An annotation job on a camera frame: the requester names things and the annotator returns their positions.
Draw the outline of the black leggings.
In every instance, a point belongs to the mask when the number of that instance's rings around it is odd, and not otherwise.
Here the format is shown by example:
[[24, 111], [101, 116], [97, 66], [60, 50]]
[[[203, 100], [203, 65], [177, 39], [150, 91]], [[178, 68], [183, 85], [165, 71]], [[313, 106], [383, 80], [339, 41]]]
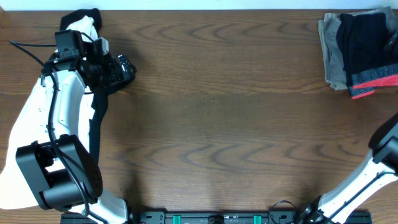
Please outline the black leggings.
[[372, 95], [377, 88], [397, 85], [397, 57], [385, 57], [391, 34], [385, 14], [340, 15], [336, 40], [343, 54], [346, 86], [352, 99]]

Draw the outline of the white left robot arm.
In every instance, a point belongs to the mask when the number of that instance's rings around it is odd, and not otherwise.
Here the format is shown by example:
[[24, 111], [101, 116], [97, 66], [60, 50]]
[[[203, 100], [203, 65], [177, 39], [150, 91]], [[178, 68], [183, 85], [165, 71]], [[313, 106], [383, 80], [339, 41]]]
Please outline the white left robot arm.
[[44, 63], [39, 84], [21, 111], [15, 160], [23, 183], [44, 210], [81, 213], [104, 223], [129, 220], [127, 204], [104, 189], [92, 148], [79, 137], [80, 105], [134, 79], [124, 55], [86, 34], [56, 35], [57, 51]]

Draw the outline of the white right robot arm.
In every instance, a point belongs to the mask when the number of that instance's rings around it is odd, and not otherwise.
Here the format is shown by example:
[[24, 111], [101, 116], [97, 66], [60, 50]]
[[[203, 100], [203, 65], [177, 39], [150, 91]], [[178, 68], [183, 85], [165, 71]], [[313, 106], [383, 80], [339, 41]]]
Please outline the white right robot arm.
[[[336, 39], [338, 31], [320, 28], [319, 34], [326, 82], [335, 90], [349, 90], [355, 98], [372, 93], [373, 86], [352, 87]], [[339, 186], [317, 199], [303, 220], [307, 223], [344, 223], [372, 194], [396, 180], [397, 115], [394, 115], [373, 134], [362, 163]]]

